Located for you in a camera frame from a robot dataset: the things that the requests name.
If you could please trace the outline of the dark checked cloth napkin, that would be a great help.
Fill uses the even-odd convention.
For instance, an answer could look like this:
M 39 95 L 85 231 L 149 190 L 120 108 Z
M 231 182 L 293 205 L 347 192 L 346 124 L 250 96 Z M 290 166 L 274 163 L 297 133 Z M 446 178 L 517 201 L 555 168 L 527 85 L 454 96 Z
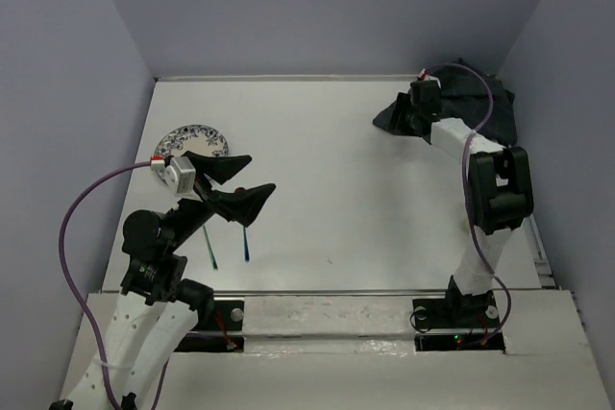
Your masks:
M 504 146 L 517 143 L 513 108 L 515 95 L 504 88 L 502 81 L 482 73 L 462 59 L 427 70 L 441 83 L 442 111 L 439 121 L 458 118 L 467 127 Z M 393 103 L 373 119 L 375 127 L 389 134 L 393 134 L 389 130 Z M 409 134 L 401 136 L 415 136 L 409 123 L 408 126 Z

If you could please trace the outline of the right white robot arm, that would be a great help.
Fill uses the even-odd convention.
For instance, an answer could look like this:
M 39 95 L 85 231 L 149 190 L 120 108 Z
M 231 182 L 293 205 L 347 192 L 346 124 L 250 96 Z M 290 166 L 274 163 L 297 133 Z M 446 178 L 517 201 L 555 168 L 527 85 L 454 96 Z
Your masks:
M 479 326 L 492 332 L 507 319 L 493 294 L 501 282 L 498 264 L 513 231 L 534 209 L 529 156 L 489 140 L 460 118 L 442 116 L 441 109 L 438 82 L 418 80 L 397 95 L 388 123 L 459 161 L 469 226 L 469 244 L 444 297 L 415 301 L 411 321 L 421 333 Z

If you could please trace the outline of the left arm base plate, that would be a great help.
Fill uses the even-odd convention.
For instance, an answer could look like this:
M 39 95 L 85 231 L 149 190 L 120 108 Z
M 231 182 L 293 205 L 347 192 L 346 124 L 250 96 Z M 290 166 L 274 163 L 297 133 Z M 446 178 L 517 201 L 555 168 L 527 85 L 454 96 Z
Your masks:
M 244 300 L 215 300 L 212 313 L 200 320 L 175 352 L 235 353 L 244 350 Z

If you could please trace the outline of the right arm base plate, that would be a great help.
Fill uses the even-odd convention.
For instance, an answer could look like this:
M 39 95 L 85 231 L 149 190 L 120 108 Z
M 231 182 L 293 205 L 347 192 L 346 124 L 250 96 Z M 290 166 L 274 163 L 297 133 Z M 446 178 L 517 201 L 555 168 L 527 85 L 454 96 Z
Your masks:
M 496 302 L 453 314 L 443 298 L 422 298 L 412 302 L 409 323 L 415 332 L 418 352 L 495 350 L 505 352 L 501 333 L 491 337 L 499 326 Z

